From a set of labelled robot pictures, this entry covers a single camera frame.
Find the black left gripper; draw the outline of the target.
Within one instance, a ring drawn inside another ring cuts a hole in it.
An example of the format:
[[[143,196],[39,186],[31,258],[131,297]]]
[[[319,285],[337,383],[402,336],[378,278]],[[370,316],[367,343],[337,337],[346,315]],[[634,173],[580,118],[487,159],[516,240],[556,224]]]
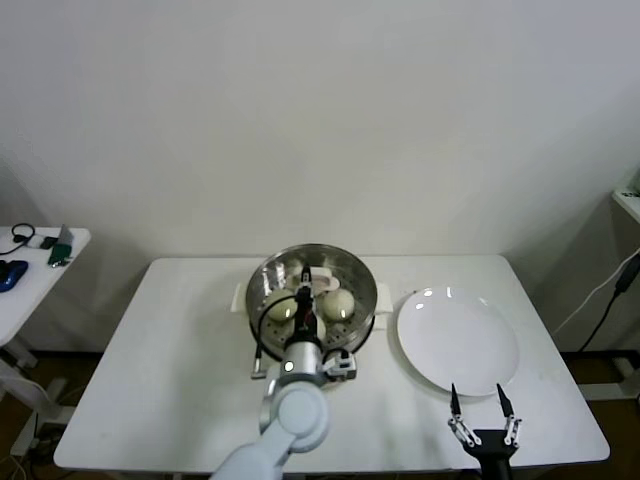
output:
[[[292,342],[311,342],[319,344],[318,321],[314,313],[312,273],[309,265],[304,265],[300,275],[300,287],[295,301],[297,310],[294,316]]]

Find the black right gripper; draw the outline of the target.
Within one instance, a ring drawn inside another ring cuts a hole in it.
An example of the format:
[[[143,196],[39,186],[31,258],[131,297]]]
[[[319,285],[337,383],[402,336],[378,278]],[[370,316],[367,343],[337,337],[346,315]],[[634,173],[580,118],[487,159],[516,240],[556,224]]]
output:
[[[484,480],[513,480],[510,459],[515,454],[513,445],[519,444],[522,420],[516,417],[513,405],[500,384],[497,384],[497,392],[505,417],[504,431],[490,429],[473,431],[469,428],[464,421],[454,383],[451,384],[451,417],[448,425],[454,436],[464,446],[464,451],[478,461],[481,477]]]

